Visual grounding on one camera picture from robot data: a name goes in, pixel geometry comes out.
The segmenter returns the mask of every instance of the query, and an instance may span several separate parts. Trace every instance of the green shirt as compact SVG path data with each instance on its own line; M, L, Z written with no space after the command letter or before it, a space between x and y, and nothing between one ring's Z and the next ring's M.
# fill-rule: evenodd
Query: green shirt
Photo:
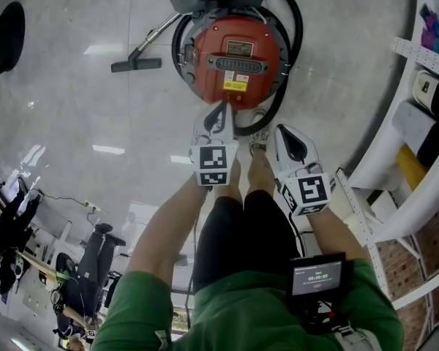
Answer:
M336 312L353 328L372 331L382 350L401 350L403 329L372 268L354 262L352 291ZM148 273L126 273L117 285L108 318L97 333L94 351L158 350L155 331L170 334L170 288ZM193 326L170 350L341 350L333 334L313 336L285 305L285 279L241 272L204 288L195 296Z

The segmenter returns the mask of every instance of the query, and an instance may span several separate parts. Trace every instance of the red canister vacuum cleaner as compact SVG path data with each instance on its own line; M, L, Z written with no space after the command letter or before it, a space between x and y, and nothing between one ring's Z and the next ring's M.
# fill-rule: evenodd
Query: red canister vacuum cleaner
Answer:
M227 101L236 111L256 108L274 95L265 116L248 127L235 124L235 134L251 135L269 124L283 101L289 71L301 48L303 23L295 0L286 0L295 23L292 44L283 24L261 6L263 0L170 2L176 13L151 30L127 61L112 64L112 72L161 67L160 58L139 57L182 17L171 51L174 67L186 84L205 102Z

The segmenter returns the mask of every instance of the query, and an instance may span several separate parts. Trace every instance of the digital display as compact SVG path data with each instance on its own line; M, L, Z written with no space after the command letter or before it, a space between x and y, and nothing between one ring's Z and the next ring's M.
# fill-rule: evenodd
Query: digital display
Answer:
M294 268L293 295L319 293L337 289L342 275L342 262Z

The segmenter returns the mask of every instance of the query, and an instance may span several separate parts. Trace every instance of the concrete floor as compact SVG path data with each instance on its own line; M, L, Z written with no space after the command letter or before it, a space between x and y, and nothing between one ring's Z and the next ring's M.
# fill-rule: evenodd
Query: concrete floor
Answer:
M11 1L0 0L0 12ZM168 0L18 1L26 12L25 46L16 68L0 77L4 191L12 197L22 175L54 197L88 200L103 209L92 221L111 223L132 245L192 173L192 165L172 156L187 156L193 121L205 104L171 64L173 28L145 54L161 57L162 69L111 74L110 64L126 58L172 8ZM380 106L396 59L389 45L405 25L408 0L296 1L304 41L274 124L311 137L332 176ZM290 27L281 0L266 6ZM245 173L250 158L242 143ZM107 147L116 150L104 152ZM209 198L203 214L211 205ZM58 235L72 221L70 240L77 245L92 231L88 211L46 199L36 223ZM190 244L186 251L191 254Z

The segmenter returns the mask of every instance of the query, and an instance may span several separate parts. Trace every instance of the vacuum hose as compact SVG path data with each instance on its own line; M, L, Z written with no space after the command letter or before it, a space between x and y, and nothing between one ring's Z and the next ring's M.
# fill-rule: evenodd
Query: vacuum hose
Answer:
M303 23L302 23L302 16L301 11L299 10L298 4L295 0L286 0L288 3L291 12L293 14L294 19L294 26L295 26L295 34L294 34L294 41L293 45L290 45L290 40L288 37L288 33L286 32L285 27L283 24L278 20L278 18L273 15L270 11L265 9L264 7L258 8L258 11L268 17L272 17L277 22L277 30L278 32L283 36L283 39L285 40L285 44L288 47L289 52L289 65L290 69L294 66L296 63L296 59L298 58L299 51L301 50L302 45L302 34L303 34ZM182 42L182 35L185 31L185 28L189 24L189 22L192 20L191 15L185 15L182 17L181 21L176 27L176 30L174 31L173 35L173 42L171 45L171 55L173 58L174 67L176 68L177 72L180 76L182 76L181 73L181 66L179 65L179 55L181 52L181 42ZM239 136L247 136L256 133L257 131L263 129L266 127L271 120L275 117L277 114L279 107L281 106L281 103L283 99L285 98L286 88L288 87L288 77L289 75L285 76L285 79L283 80L280 87L277 89L277 92L275 93L275 97L273 99L273 102L265 113L265 115L262 117L261 120L256 122L255 124L252 124L248 127L239 127L237 125L234 125L235 133Z

